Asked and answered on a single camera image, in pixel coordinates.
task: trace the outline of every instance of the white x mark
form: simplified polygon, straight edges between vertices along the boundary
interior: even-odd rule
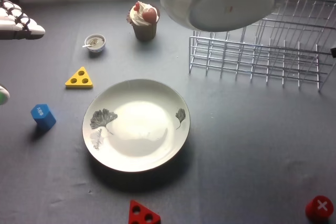
[[[327,204],[327,202],[321,202],[319,199],[317,200],[317,203],[319,204],[319,206],[317,207],[318,210],[320,210],[321,208],[323,208],[325,211],[328,211],[328,209],[325,207],[325,205]]]

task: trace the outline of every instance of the gray tablecloth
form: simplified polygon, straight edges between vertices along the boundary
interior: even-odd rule
[[[1,224],[126,224],[131,199],[163,224],[308,223],[304,208],[314,196],[336,202],[336,73],[322,94],[307,83],[299,91],[234,73],[189,75],[191,31],[161,9],[156,38],[141,44],[126,22],[132,4],[27,6],[44,38],[0,41],[0,83],[11,94],[0,106]],[[97,57],[81,47],[93,33],[107,39]],[[81,66],[94,88],[66,90]],[[100,92],[134,78],[176,89],[192,126],[173,160],[125,174],[90,156],[81,128]],[[46,134],[30,115],[37,103],[57,119]]]

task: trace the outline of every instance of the blue hexagonal block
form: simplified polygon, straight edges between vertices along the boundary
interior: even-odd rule
[[[36,105],[31,114],[37,125],[44,131],[50,130],[56,123],[56,119],[46,104]]]

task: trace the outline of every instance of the cupcake frosting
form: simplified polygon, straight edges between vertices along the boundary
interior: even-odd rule
[[[156,22],[158,22],[159,16],[157,15],[156,8],[154,8],[153,6],[151,6],[149,4],[145,4],[143,2],[140,2],[140,1],[138,1],[138,3],[140,4],[140,8],[139,8],[138,11],[134,10],[135,5],[130,10],[130,18],[134,22],[134,24],[136,24],[137,26],[148,26],[148,25],[150,25],[151,23],[145,21],[142,17],[142,13],[148,11],[150,8],[153,8],[155,10],[155,12],[156,12]]]

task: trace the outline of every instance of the metal dish rack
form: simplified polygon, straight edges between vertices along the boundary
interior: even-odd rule
[[[315,83],[320,91],[335,67],[336,1],[278,0],[276,11],[242,29],[194,31],[189,72],[195,66],[224,72]]]

